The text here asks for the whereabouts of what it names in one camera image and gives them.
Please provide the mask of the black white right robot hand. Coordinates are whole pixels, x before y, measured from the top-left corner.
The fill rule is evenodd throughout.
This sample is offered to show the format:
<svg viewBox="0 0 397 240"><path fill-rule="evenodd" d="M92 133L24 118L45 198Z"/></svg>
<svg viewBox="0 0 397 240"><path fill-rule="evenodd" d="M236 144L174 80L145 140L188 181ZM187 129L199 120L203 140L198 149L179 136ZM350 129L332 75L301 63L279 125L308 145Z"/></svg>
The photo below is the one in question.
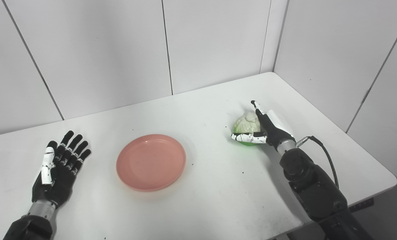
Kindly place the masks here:
<svg viewBox="0 0 397 240"><path fill-rule="evenodd" d="M236 131L231 134L231 139L241 143L268 144L277 152L296 148L296 139L293 134L283 126L280 118L270 110L265 113L256 100L251 104L255 113L245 113L236 122Z"/></svg>

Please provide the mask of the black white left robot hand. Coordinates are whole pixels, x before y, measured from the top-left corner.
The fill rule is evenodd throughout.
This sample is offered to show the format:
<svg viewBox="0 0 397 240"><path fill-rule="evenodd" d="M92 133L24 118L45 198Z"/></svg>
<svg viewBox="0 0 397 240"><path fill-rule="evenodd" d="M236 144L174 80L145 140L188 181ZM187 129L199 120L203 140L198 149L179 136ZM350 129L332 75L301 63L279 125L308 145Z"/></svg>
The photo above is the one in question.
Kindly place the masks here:
<svg viewBox="0 0 397 240"><path fill-rule="evenodd" d="M48 143L42 168L32 187L32 203L49 202L55 208L63 206L72 194L73 184L91 150L82 135L68 131L60 143Z"/></svg>

